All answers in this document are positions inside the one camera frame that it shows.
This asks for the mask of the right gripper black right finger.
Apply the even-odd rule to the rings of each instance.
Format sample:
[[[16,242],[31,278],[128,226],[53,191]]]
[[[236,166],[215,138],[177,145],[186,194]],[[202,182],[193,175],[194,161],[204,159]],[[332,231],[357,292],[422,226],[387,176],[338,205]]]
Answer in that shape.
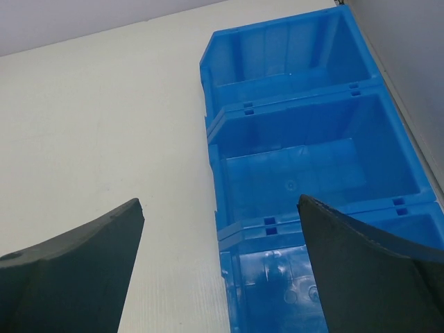
[[[442,332],[443,251],[302,195],[298,211],[330,332]]]

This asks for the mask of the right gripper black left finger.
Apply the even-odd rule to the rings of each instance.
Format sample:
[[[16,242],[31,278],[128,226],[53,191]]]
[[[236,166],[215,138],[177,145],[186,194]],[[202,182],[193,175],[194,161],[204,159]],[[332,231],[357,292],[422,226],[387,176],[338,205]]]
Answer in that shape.
[[[133,198],[1,256],[1,331],[117,332],[143,228]]]

